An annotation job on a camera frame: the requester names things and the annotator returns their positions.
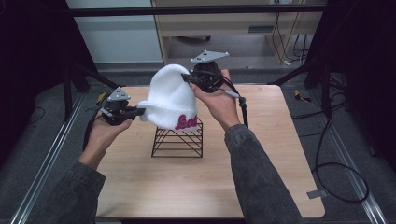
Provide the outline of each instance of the person's right arm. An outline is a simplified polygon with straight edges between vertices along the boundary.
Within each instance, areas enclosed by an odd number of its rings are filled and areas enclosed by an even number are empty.
[[[230,78],[228,70],[222,74]],[[276,168],[254,133],[241,124],[235,99],[223,91],[206,93],[191,84],[225,132],[235,191],[247,223],[304,223]]]

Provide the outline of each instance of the knit hat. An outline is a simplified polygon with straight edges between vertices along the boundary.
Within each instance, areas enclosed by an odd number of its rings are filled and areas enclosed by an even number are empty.
[[[137,103],[137,108],[146,108],[140,116],[142,121],[150,121],[165,130],[198,129],[195,95],[181,74],[189,71],[181,65],[168,64],[154,75],[148,99]]]

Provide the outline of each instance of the black pole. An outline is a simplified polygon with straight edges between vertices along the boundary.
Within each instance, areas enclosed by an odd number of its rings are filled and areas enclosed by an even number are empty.
[[[343,4],[331,7],[342,7]],[[329,9],[326,4],[314,5],[234,5],[234,6],[194,6],[194,7],[115,7],[76,8],[69,10],[49,10],[47,13],[64,14],[73,17],[142,16],[179,14],[219,14],[219,13],[267,13],[267,12],[318,12]]]

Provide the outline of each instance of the person's right hand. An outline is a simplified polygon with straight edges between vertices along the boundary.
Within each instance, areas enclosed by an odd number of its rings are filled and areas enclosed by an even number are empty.
[[[221,73],[230,79],[230,73],[227,69],[221,70]],[[228,95],[222,90],[207,93],[194,84],[191,84],[191,88],[195,96],[204,102],[213,118],[219,122],[225,132],[235,124],[241,123],[236,112],[236,102],[234,97]],[[231,89],[227,84],[223,84],[221,88],[224,90]]]

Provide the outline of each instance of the wooden table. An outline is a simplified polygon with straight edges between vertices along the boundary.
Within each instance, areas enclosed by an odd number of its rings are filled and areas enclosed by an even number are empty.
[[[317,189],[278,86],[238,85],[247,98],[249,128],[297,203],[303,217],[322,217]],[[125,87],[130,105],[147,99],[149,87]],[[224,131],[197,100],[204,124],[203,158],[151,158],[156,127],[139,118],[107,150],[98,171],[106,176],[98,217],[242,217],[236,198]]]

